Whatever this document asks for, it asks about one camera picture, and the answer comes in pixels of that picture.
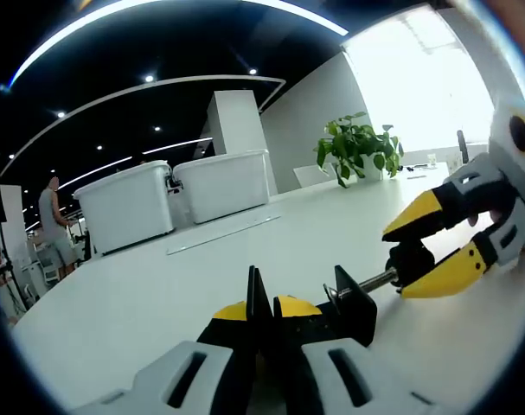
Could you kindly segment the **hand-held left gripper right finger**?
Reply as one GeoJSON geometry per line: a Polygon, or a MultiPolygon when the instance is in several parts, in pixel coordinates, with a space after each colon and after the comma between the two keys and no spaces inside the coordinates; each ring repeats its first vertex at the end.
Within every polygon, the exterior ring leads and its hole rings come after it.
{"type": "Polygon", "coordinates": [[[275,363],[289,414],[451,414],[416,393],[352,338],[340,338],[317,306],[273,299],[275,363]]]}

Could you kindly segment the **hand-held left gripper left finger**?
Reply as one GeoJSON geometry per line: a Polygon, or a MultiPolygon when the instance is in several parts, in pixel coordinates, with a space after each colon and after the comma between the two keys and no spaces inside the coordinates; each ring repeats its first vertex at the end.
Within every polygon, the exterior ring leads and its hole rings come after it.
{"type": "Polygon", "coordinates": [[[183,341],[119,389],[73,414],[245,414],[256,344],[245,301],[217,311],[195,342],[183,341]]]}

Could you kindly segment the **person's right hand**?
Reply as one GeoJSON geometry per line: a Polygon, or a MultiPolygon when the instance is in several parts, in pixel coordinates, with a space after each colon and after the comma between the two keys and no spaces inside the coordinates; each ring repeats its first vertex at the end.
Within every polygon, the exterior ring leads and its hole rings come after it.
{"type": "MultiPolygon", "coordinates": [[[[479,215],[483,214],[483,211],[466,208],[464,210],[464,213],[466,214],[468,224],[471,227],[474,227],[479,220],[479,215]]],[[[492,224],[496,224],[497,222],[500,222],[504,219],[504,212],[502,210],[493,208],[488,210],[487,213],[489,214],[490,221],[492,224]]]]}

